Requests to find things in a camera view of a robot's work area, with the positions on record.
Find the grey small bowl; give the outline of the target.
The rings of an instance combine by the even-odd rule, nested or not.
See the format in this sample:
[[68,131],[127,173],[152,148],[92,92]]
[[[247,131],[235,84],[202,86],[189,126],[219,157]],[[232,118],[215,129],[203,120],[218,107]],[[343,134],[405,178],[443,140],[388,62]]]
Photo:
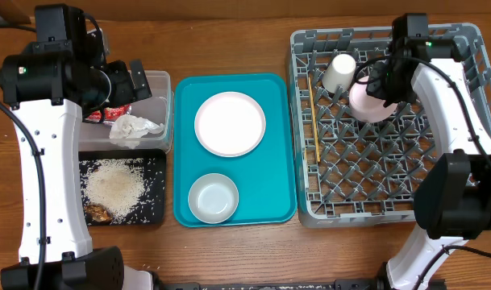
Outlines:
[[210,173],[198,178],[191,186],[188,206],[191,213],[206,224],[228,220],[237,210],[239,190],[229,177]]

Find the red foil snack wrapper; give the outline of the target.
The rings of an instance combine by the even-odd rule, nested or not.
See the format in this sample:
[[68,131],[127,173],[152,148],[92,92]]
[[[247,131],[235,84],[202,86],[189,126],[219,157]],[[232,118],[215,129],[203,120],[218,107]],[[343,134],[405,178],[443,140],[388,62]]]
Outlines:
[[124,114],[131,112],[131,105],[120,106],[116,108],[105,108],[103,110],[94,111],[88,117],[85,118],[87,122],[94,123],[112,123]]

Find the large pink plate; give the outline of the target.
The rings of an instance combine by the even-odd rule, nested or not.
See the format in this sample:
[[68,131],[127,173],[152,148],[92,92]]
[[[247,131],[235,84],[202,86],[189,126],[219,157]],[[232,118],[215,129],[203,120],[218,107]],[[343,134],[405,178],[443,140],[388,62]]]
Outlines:
[[198,142],[220,157],[239,157],[253,151],[266,131],[259,103],[245,93],[222,92],[209,97],[194,119]]

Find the white rice pile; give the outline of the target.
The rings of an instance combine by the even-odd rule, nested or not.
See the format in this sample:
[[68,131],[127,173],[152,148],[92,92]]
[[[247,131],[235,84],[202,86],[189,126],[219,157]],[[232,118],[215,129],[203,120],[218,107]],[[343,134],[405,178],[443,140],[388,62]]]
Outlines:
[[102,159],[88,167],[84,194],[115,217],[127,216],[145,191],[143,169],[129,159]]

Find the white paper cup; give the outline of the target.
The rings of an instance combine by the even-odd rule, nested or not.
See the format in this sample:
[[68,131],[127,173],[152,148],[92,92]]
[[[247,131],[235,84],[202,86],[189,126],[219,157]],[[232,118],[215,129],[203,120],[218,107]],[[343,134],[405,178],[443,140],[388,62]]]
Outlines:
[[322,77],[322,86],[330,93],[338,88],[346,91],[352,83],[356,70],[355,59],[348,54],[339,54],[330,62]]

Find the brown food scrap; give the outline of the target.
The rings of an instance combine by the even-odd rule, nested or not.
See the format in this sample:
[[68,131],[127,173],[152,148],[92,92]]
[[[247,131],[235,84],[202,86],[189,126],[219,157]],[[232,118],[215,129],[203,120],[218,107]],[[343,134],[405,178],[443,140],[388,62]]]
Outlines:
[[102,205],[89,204],[85,208],[85,213],[95,222],[109,223],[113,217],[110,212]]

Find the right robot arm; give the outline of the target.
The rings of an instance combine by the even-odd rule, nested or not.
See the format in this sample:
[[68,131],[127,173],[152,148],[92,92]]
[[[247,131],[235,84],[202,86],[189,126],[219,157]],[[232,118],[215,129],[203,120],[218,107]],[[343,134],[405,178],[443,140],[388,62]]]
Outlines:
[[437,160],[414,193],[416,226],[403,248],[379,270],[380,289],[444,289],[432,276],[454,251],[490,257],[467,245],[491,230],[491,138],[465,84],[453,39],[433,39],[427,16],[392,22],[389,55],[368,61],[367,95],[385,106],[420,102]]

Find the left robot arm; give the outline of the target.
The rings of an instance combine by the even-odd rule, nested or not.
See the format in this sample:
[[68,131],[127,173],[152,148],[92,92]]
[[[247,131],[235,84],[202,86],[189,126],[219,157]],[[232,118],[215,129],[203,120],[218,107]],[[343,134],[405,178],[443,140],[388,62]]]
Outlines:
[[23,182],[19,261],[0,272],[5,289],[158,289],[119,248],[96,249],[81,202],[81,124],[95,111],[150,98],[139,60],[108,62],[94,18],[65,4],[37,6],[36,39],[0,68],[0,110],[14,123]]

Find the white napkin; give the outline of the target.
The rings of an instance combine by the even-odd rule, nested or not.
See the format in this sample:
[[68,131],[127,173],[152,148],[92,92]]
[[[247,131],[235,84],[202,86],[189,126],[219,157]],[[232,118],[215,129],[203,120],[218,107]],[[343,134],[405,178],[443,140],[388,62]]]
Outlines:
[[134,141],[134,139],[140,139],[147,134],[160,134],[163,131],[163,123],[156,124],[146,118],[125,114],[113,123],[109,138],[110,142],[115,145],[135,149],[140,141]]

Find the small pink bowl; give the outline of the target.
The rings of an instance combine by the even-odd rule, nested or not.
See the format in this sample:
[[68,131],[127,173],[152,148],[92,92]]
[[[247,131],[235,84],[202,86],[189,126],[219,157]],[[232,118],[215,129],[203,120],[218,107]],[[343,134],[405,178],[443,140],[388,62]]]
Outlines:
[[352,117],[361,122],[381,122],[397,109],[397,103],[384,107],[385,101],[367,95],[367,85],[355,83],[349,90],[349,107]]

